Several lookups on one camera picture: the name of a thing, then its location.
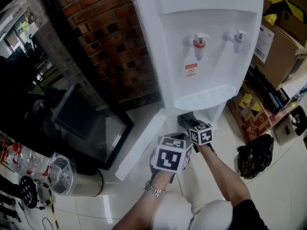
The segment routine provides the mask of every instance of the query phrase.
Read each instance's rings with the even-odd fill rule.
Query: hand
[[[155,188],[165,190],[174,175],[172,172],[159,171],[154,176],[151,184]]]

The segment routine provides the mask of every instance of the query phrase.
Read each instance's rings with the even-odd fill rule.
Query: box label
[[[262,61],[263,64],[265,64],[267,61],[274,36],[274,32],[266,28],[264,25],[260,26],[260,32],[254,54]]]

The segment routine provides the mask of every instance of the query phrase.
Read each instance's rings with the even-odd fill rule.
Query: brick wall
[[[157,92],[131,0],[58,0],[76,36],[115,97]]]

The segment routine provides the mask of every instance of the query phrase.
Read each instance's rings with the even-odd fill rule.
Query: white water dispenser
[[[133,0],[168,116],[216,123],[237,95],[258,38],[263,0]]]

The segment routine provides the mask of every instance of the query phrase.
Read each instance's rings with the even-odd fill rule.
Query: electrical cord
[[[42,219],[42,223],[43,223],[44,229],[47,230],[46,227],[45,227],[45,225],[44,225],[44,220],[45,220],[45,219],[47,219],[47,221],[49,221],[49,219],[48,219],[47,217],[44,217],[44,218]]]
[[[18,202],[18,204],[19,204],[20,209],[24,212],[25,219],[27,220],[27,222],[28,222],[30,228],[31,228],[32,230],[35,230],[34,228],[32,228],[32,226],[31,226],[30,223],[29,223],[29,220],[28,220],[28,218],[27,218],[27,215],[26,215],[26,213],[25,213],[25,211],[24,211],[24,207],[23,207],[19,202]],[[52,226],[51,222],[49,221],[49,219],[48,219],[47,217],[44,217],[44,218],[42,219],[42,223],[43,223],[44,229],[47,230],[46,227],[45,227],[45,225],[44,225],[44,220],[45,220],[45,219],[47,219],[47,221],[50,223],[51,229],[53,230],[53,226]]]
[[[27,220],[27,222],[28,222],[30,228],[31,228],[32,230],[34,230],[34,228],[32,228],[32,226],[30,225],[30,223],[29,223],[29,221],[28,221],[27,215],[25,214],[25,211],[24,211],[24,207],[22,207],[22,205],[21,205],[19,202],[18,202],[18,204],[19,204],[20,209],[24,212],[25,219]]]

